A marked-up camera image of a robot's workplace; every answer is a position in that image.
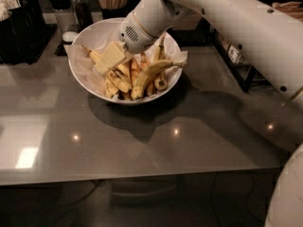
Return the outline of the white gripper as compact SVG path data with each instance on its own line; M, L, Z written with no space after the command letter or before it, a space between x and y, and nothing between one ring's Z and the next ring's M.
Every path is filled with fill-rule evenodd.
M132 54L150 48L157 38L158 24L150 17L132 11L119 27L119 40L122 42L110 42L95 63L94 69L103 75L121 63L128 62L133 57Z

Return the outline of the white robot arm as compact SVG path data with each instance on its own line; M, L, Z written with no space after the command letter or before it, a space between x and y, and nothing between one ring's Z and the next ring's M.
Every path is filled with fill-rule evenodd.
M285 98L303 106L303 23L259 0L141 0L115 30L137 54L195 11L233 45Z

